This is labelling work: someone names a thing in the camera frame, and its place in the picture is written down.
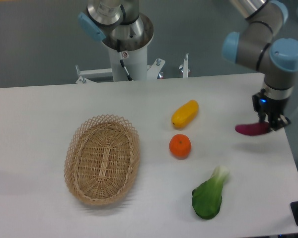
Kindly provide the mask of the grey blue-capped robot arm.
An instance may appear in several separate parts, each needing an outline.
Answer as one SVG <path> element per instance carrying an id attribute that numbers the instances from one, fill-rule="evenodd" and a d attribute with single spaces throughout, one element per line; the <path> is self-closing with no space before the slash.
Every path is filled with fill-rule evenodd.
<path id="1" fill-rule="evenodd" d="M 276 0 L 234 0 L 232 5 L 248 22 L 243 33 L 231 32 L 222 46 L 227 61 L 264 74 L 260 91 L 252 96 L 259 121 L 240 124 L 235 130 L 257 136 L 279 130 L 290 120 L 284 108 L 298 72 L 298 41 L 275 36 L 288 18 Z M 82 30 L 109 52 L 115 81 L 156 80 L 164 65 L 147 64 L 147 46 L 153 38 L 152 22 L 139 10 L 137 0 L 90 0 L 78 15 Z"/>

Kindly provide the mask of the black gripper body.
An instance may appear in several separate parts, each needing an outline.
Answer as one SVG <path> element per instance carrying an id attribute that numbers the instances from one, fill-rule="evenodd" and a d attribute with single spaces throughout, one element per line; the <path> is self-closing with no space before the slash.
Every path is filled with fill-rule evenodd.
<path id="1" fill-rule="evenodd" d="M 268 121 L 278 121 L 284 115 L 284 109 L 292 94 L 292 88 L 277 90 L 262 88 L 260 91 L 261 111 L 268 117 Z"/>

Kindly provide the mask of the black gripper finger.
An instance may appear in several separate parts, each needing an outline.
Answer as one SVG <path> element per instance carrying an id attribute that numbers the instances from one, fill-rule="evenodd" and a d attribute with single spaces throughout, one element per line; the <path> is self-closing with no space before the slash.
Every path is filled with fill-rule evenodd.
<path id="1" fill-rule="evenodd" d="M 291 120 L 282 114 L 273 114 L 269 116 L 270 130 L 277 131 L 291 124 Z"/>
<path id="2" fill-rule="evenodd" d="M 265 91 L 265 89 L 261 89 L 252 96 L 253 109 L 258 114 L 259 122 L 264 122 L 266 119 L 266 113 L 263 109 L 263 105 L 266 103 Z"/>

